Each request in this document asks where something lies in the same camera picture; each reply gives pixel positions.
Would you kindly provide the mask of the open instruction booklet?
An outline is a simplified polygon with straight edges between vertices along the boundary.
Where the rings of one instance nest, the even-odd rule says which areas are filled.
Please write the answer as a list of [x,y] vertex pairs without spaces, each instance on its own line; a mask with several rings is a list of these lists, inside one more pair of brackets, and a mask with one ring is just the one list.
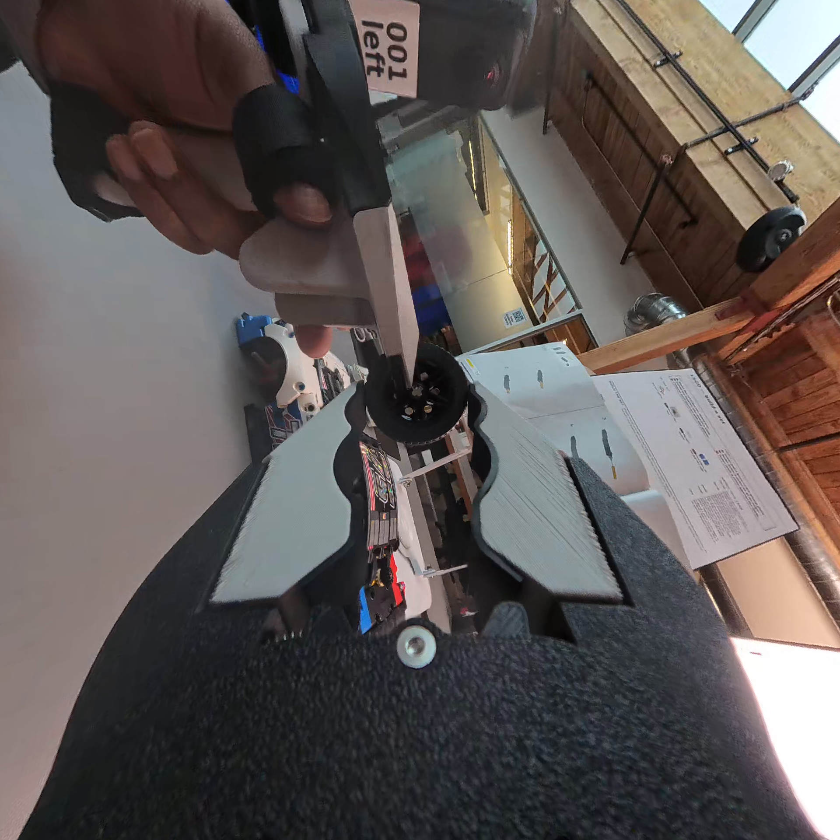
[[691,370],[591,376],[565,343],[457,361],[469,382],[591,467],[688,570],[798,529]]

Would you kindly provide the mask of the glass skylight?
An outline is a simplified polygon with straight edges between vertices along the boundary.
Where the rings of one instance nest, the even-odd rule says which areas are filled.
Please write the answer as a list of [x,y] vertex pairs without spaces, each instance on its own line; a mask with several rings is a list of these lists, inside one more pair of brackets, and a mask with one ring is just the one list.
[[[738,38],[783,88],[793,88],[838,35],[838,1],[779,1],[750,34]],[[816,83],[804,108],[835,140],[839,139],[838,62]]]

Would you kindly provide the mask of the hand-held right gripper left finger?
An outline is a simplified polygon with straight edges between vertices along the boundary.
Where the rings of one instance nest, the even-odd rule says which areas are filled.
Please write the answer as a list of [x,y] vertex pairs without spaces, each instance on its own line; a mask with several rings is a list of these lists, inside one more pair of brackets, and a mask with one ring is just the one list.
[[210,603],[276,599],[348,544],[351,503],[334,460],[354,431],[347,410],[362,385],[353,383],[268,457]]

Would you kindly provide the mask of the toy brick race car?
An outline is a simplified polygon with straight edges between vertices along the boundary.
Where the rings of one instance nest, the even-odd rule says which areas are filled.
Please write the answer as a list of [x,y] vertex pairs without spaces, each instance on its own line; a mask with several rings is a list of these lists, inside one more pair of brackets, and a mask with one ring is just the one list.
[[[311,359],[300,351],[294,329],[269,316],[243,313],[235,323],[238,348],[259,393],[259,402],[245,406],[251,459],[258,464],[313,419],[341,392],[366,377],[367,370],[345,364],[333,353]],[[433,604],[432,581],[443,572],[432,561],[433,545],[425,510],[415,487],[443,467],[423,452],[424,464],[385,444],[370,425],[362,445],[366,496],[373,534],[364,584],[358,594],[358,628],[372,637],[417,618]]]

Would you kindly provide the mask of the black round ceiling fixture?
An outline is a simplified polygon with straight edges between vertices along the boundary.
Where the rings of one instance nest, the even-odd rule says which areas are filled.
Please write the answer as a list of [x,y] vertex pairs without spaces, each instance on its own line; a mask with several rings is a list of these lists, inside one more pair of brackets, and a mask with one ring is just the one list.
[[745,272],[763,272],[798,239],[805,226],[805,214],[796,205],[780,206],[768,211],[741,237],[736,265]]

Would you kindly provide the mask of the black toy car tire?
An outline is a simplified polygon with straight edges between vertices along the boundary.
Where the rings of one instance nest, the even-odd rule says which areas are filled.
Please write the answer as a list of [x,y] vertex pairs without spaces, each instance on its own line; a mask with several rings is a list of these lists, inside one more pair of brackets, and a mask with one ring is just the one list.
[[373,424],[383,434],[406,446],[432,444],[443,438],[459,421],[466,409],[469,385],[459,363],[446,350],[432,343],[423,343],[416,351],[414,375],[425,369],[441,370],[448,376],[452,385],[452,403],[442,420],[427,426],[415,427],[402,423],[390,423],[385,419],[384,389],[385,384],[394,381],[400,387],[410,387],[411,383],[396,380],[396,359],[380,357],[369,369],[364,385],[364,403]]

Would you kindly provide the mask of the person's left hand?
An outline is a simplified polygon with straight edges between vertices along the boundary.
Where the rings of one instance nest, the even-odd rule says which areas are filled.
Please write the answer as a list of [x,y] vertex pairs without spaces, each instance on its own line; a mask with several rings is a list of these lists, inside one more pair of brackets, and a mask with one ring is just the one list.
[[238,259],[265,223],[204,181],[168,128],[228,134],[235,105],[276,81],[257,38],[227,2],[43,2],[35,42],[50,81],[95,91],[129,119],[106,143],[102,197],[136,208],[196,255]]

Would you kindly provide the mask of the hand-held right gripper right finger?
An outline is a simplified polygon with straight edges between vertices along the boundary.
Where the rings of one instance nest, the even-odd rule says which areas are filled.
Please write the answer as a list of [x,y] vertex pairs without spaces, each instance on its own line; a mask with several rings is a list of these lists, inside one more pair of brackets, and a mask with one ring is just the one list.
[[623,593],[566,459],[540,431],[474,384],[476,438],[490,456],[476,498],[482,551],[558,600],[616,604]]

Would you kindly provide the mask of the black toy wheel rim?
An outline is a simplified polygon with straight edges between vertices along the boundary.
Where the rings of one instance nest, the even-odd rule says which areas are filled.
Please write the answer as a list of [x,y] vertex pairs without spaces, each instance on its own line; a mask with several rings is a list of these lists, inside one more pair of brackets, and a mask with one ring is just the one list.
[[415,374],[410,387],[400,387],[394,381],[385,384],[385,419],[390,423],[427,426],[444,418],[452,398],[446,373],[425,369]]

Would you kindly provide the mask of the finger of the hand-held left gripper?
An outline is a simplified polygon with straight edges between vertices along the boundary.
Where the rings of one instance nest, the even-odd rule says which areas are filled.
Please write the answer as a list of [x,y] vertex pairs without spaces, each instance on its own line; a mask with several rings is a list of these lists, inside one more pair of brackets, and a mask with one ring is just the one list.
[[419,330],[393,205],[358,212],[353,231],[382,349],[396,359],[396,380],[412,382]]

